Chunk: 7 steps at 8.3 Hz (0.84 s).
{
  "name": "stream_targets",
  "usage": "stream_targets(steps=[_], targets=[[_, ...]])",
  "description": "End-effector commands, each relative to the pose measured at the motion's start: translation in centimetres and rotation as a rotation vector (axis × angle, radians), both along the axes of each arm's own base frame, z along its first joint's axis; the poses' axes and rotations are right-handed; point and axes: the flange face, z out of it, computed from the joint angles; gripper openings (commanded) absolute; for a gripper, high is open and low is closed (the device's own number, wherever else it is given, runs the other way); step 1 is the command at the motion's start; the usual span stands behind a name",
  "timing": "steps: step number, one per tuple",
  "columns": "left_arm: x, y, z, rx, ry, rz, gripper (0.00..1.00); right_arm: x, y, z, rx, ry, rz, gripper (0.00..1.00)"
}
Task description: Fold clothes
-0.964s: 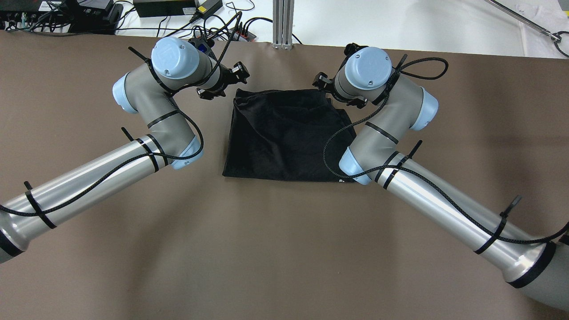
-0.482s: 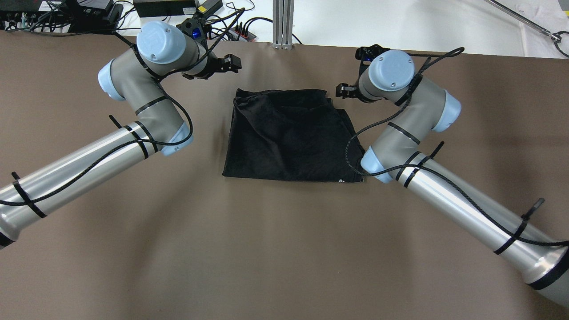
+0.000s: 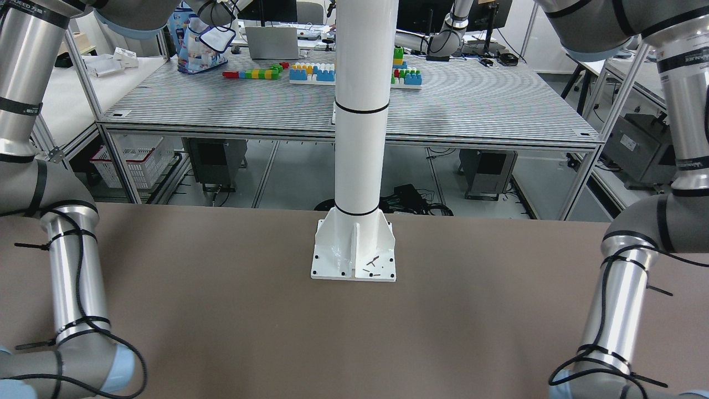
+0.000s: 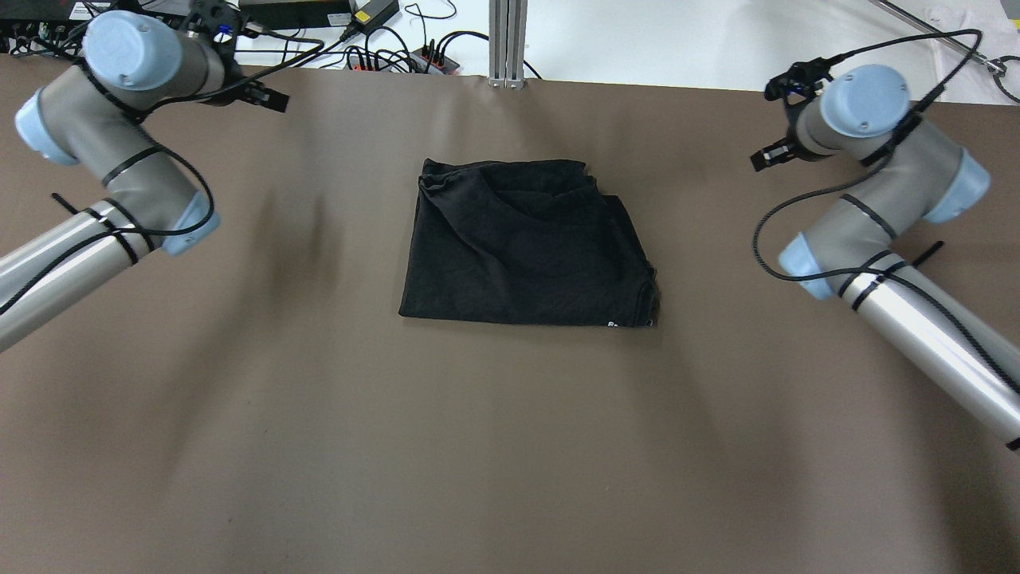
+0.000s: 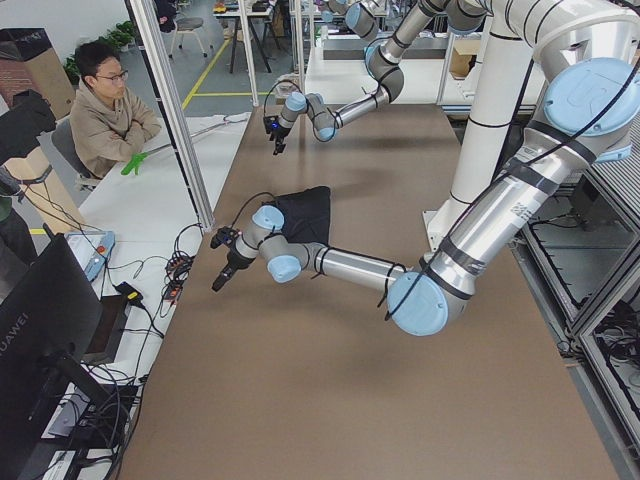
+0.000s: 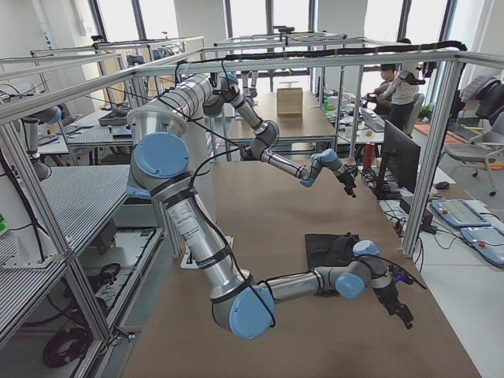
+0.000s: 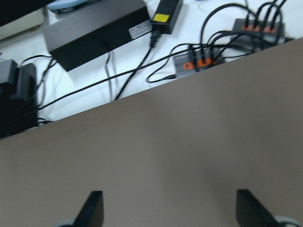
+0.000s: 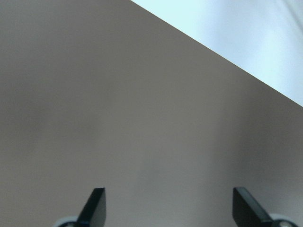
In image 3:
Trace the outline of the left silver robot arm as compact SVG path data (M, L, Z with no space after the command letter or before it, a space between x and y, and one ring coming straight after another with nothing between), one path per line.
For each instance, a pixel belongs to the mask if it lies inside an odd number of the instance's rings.
M631 371L636 331L659 255L707 253L706 1L541 1L577 60L613 55L631 37L656 49L677 173L671 192L622 211L601 243L603 262L582 345L548 379L551 398L669 398Z

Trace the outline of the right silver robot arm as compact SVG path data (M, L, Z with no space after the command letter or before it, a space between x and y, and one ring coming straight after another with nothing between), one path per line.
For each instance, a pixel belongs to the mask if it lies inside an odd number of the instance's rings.
M95 235L99 213L73 172L36 157L35 122L69 21L93 8L126 37L159 33L176 1L2 2L2 217L48 236L56 333L43 350L2 348L3 398L119 398L144 358L110 330Z

